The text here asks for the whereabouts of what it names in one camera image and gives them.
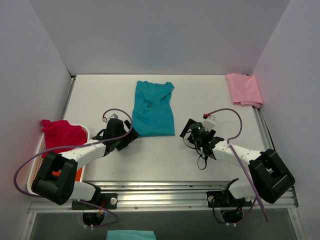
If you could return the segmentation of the teal t-shirt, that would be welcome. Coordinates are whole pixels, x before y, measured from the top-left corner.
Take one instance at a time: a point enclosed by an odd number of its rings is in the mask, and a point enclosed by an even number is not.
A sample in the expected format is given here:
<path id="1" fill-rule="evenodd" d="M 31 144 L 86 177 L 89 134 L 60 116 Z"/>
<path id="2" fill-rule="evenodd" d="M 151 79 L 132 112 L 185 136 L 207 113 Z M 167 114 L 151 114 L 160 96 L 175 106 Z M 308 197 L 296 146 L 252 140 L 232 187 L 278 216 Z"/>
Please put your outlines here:
<path id="1" fill-rule="evenodd" d="M 132 120 L 141 137 L 175 135 L 174 115 L 170 105 L 174 85 L 171 82 L 138 81 L 134 94 Z"/>

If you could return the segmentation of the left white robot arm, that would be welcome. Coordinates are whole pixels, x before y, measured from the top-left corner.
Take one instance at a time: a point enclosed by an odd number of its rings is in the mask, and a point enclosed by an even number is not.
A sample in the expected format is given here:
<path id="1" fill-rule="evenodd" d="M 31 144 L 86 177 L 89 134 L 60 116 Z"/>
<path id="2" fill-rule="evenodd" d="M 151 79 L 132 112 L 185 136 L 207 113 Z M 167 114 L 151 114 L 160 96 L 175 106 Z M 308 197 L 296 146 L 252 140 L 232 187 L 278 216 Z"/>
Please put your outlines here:
<path id="1" fill-rule="evenodd" d="M 49 152 L 32 182 L 31 190 L 58 205 L 69 200 L 82 201 L 88 209 L 95 210 L 106 199 L 98 186 L 76 181 L 77 171 L 114 150 L 121 151 L 139 137 L 128 120 L 112 118 L 105 129 L 83 146 L 61 153 Z"/>

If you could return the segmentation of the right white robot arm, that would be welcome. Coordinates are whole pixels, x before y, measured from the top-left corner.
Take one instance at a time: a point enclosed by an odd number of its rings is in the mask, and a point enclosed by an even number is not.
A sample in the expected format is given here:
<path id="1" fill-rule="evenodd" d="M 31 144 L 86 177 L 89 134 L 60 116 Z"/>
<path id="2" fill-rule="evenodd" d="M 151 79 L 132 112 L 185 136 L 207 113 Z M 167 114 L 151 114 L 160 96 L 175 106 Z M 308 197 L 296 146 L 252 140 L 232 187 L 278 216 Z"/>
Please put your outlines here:
<path id="1" fill-rule="evenodd" d="M 203 122 L 189 119 L 179 136 L 187 140 L 204 161 L 225 161 L 248 173 L 243 180 L 236 179 L 226 186 L 222 193 L 225 205 L 232 207 L 240 199 L 255 196 L 273 204 L 295 184 L 294 176 L 275 150 L 259 151 L 230 144 L 216 136 L 214 126 L 212 117 Z"/>

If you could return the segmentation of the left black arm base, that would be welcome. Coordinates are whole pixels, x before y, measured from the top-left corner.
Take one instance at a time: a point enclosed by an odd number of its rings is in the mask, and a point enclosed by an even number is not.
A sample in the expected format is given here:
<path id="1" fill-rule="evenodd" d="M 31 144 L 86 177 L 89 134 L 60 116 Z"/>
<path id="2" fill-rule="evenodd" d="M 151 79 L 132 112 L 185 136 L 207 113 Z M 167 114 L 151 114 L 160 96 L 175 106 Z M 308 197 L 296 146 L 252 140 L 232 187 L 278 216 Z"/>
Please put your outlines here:
<path id="1" fill-rule="evenodd" d="M 118 203 L 118 194 L 115 192 L 102 192 L 101 188 L 93 185 L 95 192 L 91 200 L 87 200 L 89 203 L 100 206 L 107 210 L 115 210 Z M 72 201 L 72 210 L 94 210 L 98 209 L 95 206 L 79 203 L 76 200 Z"/>

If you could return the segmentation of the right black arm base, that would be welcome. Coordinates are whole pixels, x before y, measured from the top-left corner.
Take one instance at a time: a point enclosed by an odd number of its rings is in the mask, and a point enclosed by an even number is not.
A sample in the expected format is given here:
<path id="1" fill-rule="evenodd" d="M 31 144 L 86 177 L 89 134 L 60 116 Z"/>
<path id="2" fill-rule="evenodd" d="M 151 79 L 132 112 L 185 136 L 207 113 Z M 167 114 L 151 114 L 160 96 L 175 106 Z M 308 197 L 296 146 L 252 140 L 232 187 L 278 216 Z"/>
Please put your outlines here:
<path id="1" fill-rule="evenodd" d="M 236 199 L 232 196 L 229 191 L 230 186 L 237 182 L 239 178 L 234 178 L 221 190 L 207 191 L 207 205 L 210 208 L 235 208 L 239 210 L 242 207 L 250 207 L 252 205 L 251 198 L 246 199 L 245 197 Z"/>

